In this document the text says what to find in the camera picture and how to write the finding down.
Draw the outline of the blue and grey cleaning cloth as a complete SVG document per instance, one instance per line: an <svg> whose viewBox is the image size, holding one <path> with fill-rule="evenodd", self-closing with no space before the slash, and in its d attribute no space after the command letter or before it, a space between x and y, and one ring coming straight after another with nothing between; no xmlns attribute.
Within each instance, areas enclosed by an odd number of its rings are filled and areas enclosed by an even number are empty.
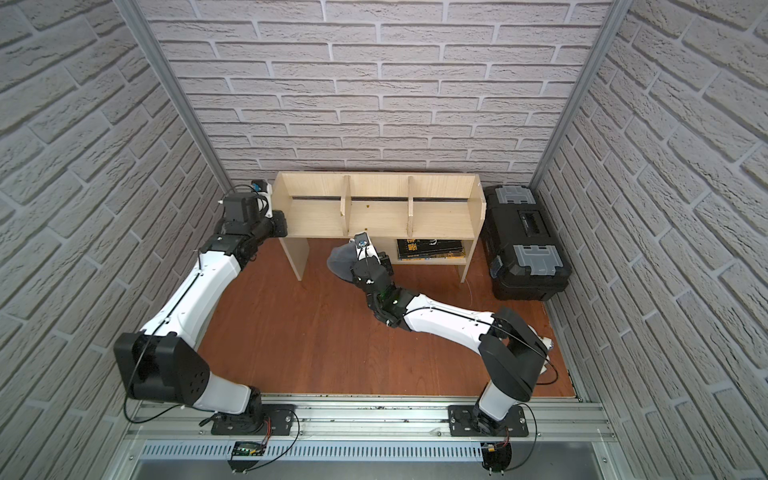
<svg viewBox="0 0 768 480"><path fill-rule="evenodd" d="M354 242L335 247L327 259L328 269L339 279L356 284L359 282L357 267L361 260Z"/></svg>

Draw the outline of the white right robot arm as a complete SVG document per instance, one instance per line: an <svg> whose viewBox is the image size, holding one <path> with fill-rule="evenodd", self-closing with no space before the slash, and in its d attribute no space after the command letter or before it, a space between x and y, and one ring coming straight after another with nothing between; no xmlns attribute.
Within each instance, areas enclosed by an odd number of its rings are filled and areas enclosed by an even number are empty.
<svg viewBox="0 0 768 480"><path fill-rule="evenodd" d="M428 333L478 354L489 382L475 404L476 421L498 426L510 410L532 397L549 361L552 340L541 337L515 311L472 311L395 285L384 256L350 267L350 281L366 294L374 317L391 328Z"/></svg>

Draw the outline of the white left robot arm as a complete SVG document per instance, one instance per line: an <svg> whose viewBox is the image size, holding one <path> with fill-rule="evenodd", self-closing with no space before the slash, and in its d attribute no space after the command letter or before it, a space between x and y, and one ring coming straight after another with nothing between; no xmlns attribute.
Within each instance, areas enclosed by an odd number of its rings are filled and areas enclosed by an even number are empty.
<svg viewBox="0 0 768 480"><path fill-rule="evenodd" d="M214 374L197 347L227 286L266 240L286 236L287 222L263 180L237 186L220 203L223 215L186 279L143 327L115 341L126 399L229 415L248 409L254 388Z"/></svg>

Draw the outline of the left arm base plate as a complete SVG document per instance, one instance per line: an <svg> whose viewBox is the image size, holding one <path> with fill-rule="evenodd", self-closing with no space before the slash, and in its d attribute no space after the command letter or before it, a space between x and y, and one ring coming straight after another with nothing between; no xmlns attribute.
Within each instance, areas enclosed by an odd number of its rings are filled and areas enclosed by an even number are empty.
<svg viewBox="0 0 768 480"><path fill-rule="evenodd" d="M248 406L241 414L218 413L211 428L212 435L288 436L295 423L294 404L259 404Z"/></svg>

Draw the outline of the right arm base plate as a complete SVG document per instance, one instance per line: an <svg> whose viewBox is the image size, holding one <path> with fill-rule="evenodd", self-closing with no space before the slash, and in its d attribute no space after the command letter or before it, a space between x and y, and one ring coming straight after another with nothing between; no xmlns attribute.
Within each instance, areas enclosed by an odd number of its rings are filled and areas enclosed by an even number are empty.
<svg viewBox="0 0 768 480"><path fill-rule="evenodd" d="M511 437L529 435L521 405L512 406L502 420L494 420L477 405L449 405L448 426L452 437Z"/></svg>

